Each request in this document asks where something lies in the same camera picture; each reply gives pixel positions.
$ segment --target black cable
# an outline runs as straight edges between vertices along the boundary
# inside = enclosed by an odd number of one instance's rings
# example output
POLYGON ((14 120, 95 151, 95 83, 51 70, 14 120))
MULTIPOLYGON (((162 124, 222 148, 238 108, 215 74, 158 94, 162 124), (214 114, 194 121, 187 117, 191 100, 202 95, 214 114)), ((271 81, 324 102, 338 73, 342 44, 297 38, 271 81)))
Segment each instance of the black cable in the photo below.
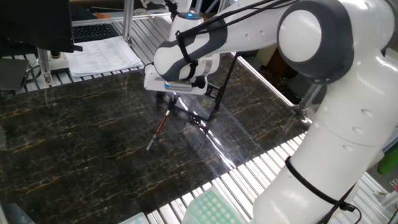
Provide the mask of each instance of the black cable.
POLYGON ((193 27, 193 28, 191 28, 189 30, 186 30, 183 33, 185 33, 184 35, 187 35, 189 32, 195 32, 197 30, 202 30, 202 29, 208 27, 209 25, 211 25, 211 24, 213 24, 215 22, 218 22, 218 21, 220 21, 220 20, 222 20, 222 19, 224 19, 224 18, 226 18, 228 16, 232 16, 232 15, 237 14, 239 12, 243 12, 246 9, 250 9, 252 7, 260 6, 262 4, 266 4, 266 3, 269 3, 271 1, 274 1, 274 0, 264 0, 264 1, 261 1, 261 2, 257 2, 257 3, 254 3, 254 4, 248 5, 246 7, 241 8, 241 9, 237 9, 237 10, 234 10, 234 11, 226 12, 226 13, 218 16, 218 17, 213 17, 213 18, 207 20, 206 22, 204 22, 204 23, 202 23, 202 24, 200 24, 200 25, 198 25, 196 27, 193 27))
POLYGON ((355 209, 357 209, 357 211, 359 212, 358 221, 356 221, 356 223, 354 223, 354 224, 357 224, 357 223, 359 223, 359 222, 361 221, 361 219, 362 219, 362 212, 360 211, 360 209, 359 209, 357 206, 355 206, 355 205, 351 205, 351 206, 354 207, 355 209))
POLYGON ((149 62, 148 64, 144 65, 144 71, 145 71, 145 68, 146 68, 148 65, 154 65, 154 64, 155 64, 155 62, 149 62))
POLYGON ((296 1, 294 1, 294 2, 291 2, 291 3, 285 4, 285 5, 283 5, 283 6, 277 6, 277 7, 273 7, 272 9, 279 9, 279 8, 282 8, 282 7, 285 7, 285 6, 293 5, 294 3, 298 2, 298 1, 299 1, 299 0, 296 0, 296 1))
POLYGON ((391 217, 390 221, 388 221, 388 223, 387 223, 387 224, 390 224, 390 223, 392 222, 392 220, 393 220, 393 219, 394 219, 394 217, 397 215, 397 213, 398 213, 398 208, 396 209, 396 211, 394 212, 394 214, 392 215, 392 217, 391 217))
POLYGON ((280 8, 282 8, 282 7, 286 7, 286 6, 289 6, 289 5, 293 5, 294 3, 296 3, 296 2, 298 2, 299 0, 296 0, 296 1, 294 1, 294 2, 291 2, 291 3, 288 3, 288 4, 284 4, 283 6, 277 6, 277 7, 273 7, 273 8, 271 8, 271 9, 280 9, 280 8))
POLYGON ((188 36, 192 36, 192 35, 206 34, 206 33, 212 32, 212 31, 214 31, 214 30, 218 30, 218 29, 221 29, 221 28, 224 28, 224 27, 233 25, 233 24, 235 24, 235 23, 237 23, 237 22, 240 22, 240 21, 242 21, 242 20, 245 20, 245 19, 247 19, 247 18, 249 18, 249 17, 251 17, 251 16, 254 16, 254 15, 256 15, 256 14, 259 14, 260 12, 263 12, 263 11, 265 11, 265 10, 267 10, 267 9, 272 9, 272 8, 274 8, 274 6, 278 6, 278 5, 280 5, 280 4, 283 4, 283 3, 288 2, 288 1, 291 1, 291 0, 280 0, 280 1, 276 1, 276 2, 274 2, 274 3, 272 3, 272 4, 269 4, 268 6, 264 6, 264 7, 260 8, 260 9, 257 9, 257 10, 254 11, 254 12, 251 12, 251 13, 249 13, 249 14, 243 16, 243 17, 240 17, 239 19, 235 19, 235 20, 233 20, 233 21, 231 21, 231 22, 228 22, 228 23, 226 23, 226 24, 224 24, 224 25, 222 25, 222 26, 218 26, 218 27, 215 27, 215 28, 212 28, 212 29, 203 30, 203 29, 207 28, 210 24, 212 24, 212 23, 214 23, 214 22, 217 22, 217 21, 220 21, 220 20, 222 20, 222 19, 224 19, 224 18, 226 18, 226 17, 228 17, 228 16, 232 16, 232 15, 237 14, 237 13, 239 13, 239 12, 243 12, 243 11, 245 11, 245 10, 247 10, 247 9, 253 9, 253 7, 256 7, 256 6, 260 6, 260 5, 262 5, 262 4, 269 3, 269 2, 271 2, 271 1, 273 1, 273 0, 265 0, 265 1, 262 1, 262 2, 257 2, 257 3, 254 3, 254 4, 248 5, 248 6, 246 6, 246 7, 242 7, 241 9, 237 9, 237 10, 234 10, 234 11, 226 12, 226 13, 224 13, 224 14, 222 14, 222 15, 216 17, 215 19, 210 19, 210 20, 208 20, 208 21, 206 21, 206 22, 200 24, 199 26, 196 26, 196 27, 193 27, 193 28, 191 28, 191 29, 189 29, 189 30, 186 30, 186 31, 184 31, 184 32, 181 32, 180 35, 181 35, 182 37, 188 37, 188 36))
POLYGON ((41 76, 41 74, 42 74, 42 71, 41 71, 41 70, 37 73, 37 76, 34 76, 34 70, 35 70, 36 68, 39 68, 39 67, 40 67, 39 65, 36 65, 36 66, 34 66, 34 67, 32 67, 32 68, 30 68, 30 69, 28 70, 27 73, 30 72, 30 73, 32 74, 32 77, 33 77, 33 78, 31 78, 31 79, 27 79, 27 78, 26 78, 26 82, 36 80, 37 78, 39 78, 39 77, 41 76))

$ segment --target metal grating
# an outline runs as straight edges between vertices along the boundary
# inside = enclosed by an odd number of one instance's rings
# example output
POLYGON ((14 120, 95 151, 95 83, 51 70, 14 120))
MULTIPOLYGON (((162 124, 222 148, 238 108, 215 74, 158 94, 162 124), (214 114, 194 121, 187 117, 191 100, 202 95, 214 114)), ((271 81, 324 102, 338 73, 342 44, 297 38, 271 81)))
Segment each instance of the metal grating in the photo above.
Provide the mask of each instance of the metal grating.
MULTIPOLYGON (((147 214, 149 223, 181 223, 189 203, 212 186, 215 186, 234 209, 249 221, 252 219, 254 199, 275 179, 284 166, 285 158, 297 150, 304 137, 305 134, 301 134, 147 214)), ((373 192, 376 190, 386 191, 369 174, 365 173, 359 180, 359 191, 353 201, 353 204, 361 209, 363 214, 359 223, 387 223, 392 216, 392 213, 382 209, 376 198, 373 197, 373 192)), ((329 223, 349 224, 356 222, 358 218, 357 211, 354 213, 343 212, 329 223)))

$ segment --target paper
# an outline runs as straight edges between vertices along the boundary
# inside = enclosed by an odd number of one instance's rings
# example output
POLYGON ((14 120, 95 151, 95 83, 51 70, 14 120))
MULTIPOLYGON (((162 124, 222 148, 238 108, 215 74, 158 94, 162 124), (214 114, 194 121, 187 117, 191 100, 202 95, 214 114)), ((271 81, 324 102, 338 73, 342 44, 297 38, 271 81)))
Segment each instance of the paper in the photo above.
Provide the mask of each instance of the paper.
POLYGON ((82 52, 66 53, 74 77, 112 72, 142 65, 123 37, 79 43, 82 52))

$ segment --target black strap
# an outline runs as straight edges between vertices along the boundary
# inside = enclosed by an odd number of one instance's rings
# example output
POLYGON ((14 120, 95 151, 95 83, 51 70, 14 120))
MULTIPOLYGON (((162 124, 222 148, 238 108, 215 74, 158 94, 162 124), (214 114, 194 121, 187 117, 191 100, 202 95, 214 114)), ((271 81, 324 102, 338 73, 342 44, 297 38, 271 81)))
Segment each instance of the black strap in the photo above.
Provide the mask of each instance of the black strap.
MULTIPOLYGON (((310 182, 308 182, 306 179, 304 179, 303 176, 301 176, 299 174, 299 172, 297 172, 297 170, 293 167, 292 163, 290 162, 290 156, 286 159, 285 161, 286 163, 286 167, 287 169, 293 174, 293 176, 300 181, 300 183, 302 183, 307 189, 309 189, 312 193, 314 193, 316 196, 322 198, 324 201, 332 204, 332 205, 338 205, 338 208, 342 209, 343 211, 350 211, 353 212, 355 210, 355 208, 344 202, 345 198, 340 199, 339 201, 327 196, 326 194, 324 194, 322 191, 318 190, 316 187, 314 187, 312 184, 310 184, 310 182)), ((348 196, 348 194, 352 191, 354 187, 352 187, 347 193, 346 195, 348 196)))
POLYGON ((191 60, 191 58, 189 57, 188 52, 187 52, 187 48, 185 47, 185 44, 184 44, 183 36, 181 35, 181 32, 177 31, 175 33, 175 35, 176 35, 176 38, 177 38, 177 41, 178 41, 178 46, 180 47, 181 53, 182 53, 185 61, 191 64, 190 65, 191 70, 189 72, 189 75, 188 75, 187 78, 184 78, 183 80, 185 80, 185 81, 186 80, 190 80, 194 76, 194 74, 195 74, 195 72, 197 70, 198 61, 197 60, 191 60))
POLYGON ((173 3, 173 2, 170 1, 170 0, 165 0, 165 5, 168 7, 169 12, 171 12, 170 18, 172 19, 172 21, 174 21, 175 16, 178 14, 178 11, 177 11, 178 6, 177 6, 177 3, 173 3))

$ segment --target black marble surface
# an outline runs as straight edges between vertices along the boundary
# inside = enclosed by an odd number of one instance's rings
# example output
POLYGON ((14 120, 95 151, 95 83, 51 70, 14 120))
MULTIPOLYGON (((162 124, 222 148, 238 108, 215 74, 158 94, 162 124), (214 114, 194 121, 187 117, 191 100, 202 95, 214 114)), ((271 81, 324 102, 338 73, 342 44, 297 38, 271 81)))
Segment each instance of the black marble surface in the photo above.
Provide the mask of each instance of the black marble surface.
MULTIPOLYGON (((231 61, 223 56, 210 82, 221 85, 231 61)), ((167 99, 157 101, 143 80, 136 71, 0 98, 0 202, 36 223, 117 224, 306 130, 238 62, 214 121, 199 126, 173 113, 147 151, 167 99)), ((213 103, 188 95, 178 105, 205 116, 213 103)))

